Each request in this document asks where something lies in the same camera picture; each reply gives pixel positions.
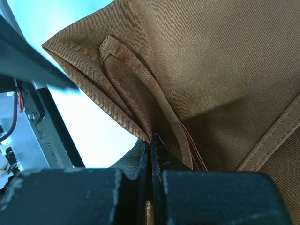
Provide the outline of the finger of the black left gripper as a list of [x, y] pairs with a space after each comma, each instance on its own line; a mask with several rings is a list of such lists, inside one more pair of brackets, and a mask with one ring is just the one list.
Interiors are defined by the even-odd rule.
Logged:
[[23, 82], [78, 90], [71, 79], [32, 48], [3, 17], [0, 18], [0, 74]]

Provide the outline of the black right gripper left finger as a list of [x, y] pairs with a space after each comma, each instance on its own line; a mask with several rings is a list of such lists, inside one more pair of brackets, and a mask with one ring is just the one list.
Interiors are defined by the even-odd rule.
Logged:
[[114, 167], [31, 169], [0, 200], [3, 225], [143, 225], [149, 147], [138, 140]]

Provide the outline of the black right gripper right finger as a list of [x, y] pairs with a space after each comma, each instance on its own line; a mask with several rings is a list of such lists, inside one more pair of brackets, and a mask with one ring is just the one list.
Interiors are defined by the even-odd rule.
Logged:
[[255, 172], [195, 172], [159, 134], [151, 142], [154, 222], [157, 225], [289, 225], [275, 183]]

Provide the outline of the orange cloth napkin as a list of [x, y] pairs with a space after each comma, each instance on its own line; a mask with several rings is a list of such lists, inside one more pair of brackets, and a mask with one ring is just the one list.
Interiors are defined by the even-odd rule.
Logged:
[[300, 222], [300, 3], [115, 0], [43, 49], [112, 119], [193, 170], [262, 172]]

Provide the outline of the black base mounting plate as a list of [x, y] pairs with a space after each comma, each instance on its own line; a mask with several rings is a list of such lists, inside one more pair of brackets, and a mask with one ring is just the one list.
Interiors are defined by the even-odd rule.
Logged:
[[47, 87], [18, 81], [23, 111], [12, 136], [21, 170], [83, 167], [84, 163]]

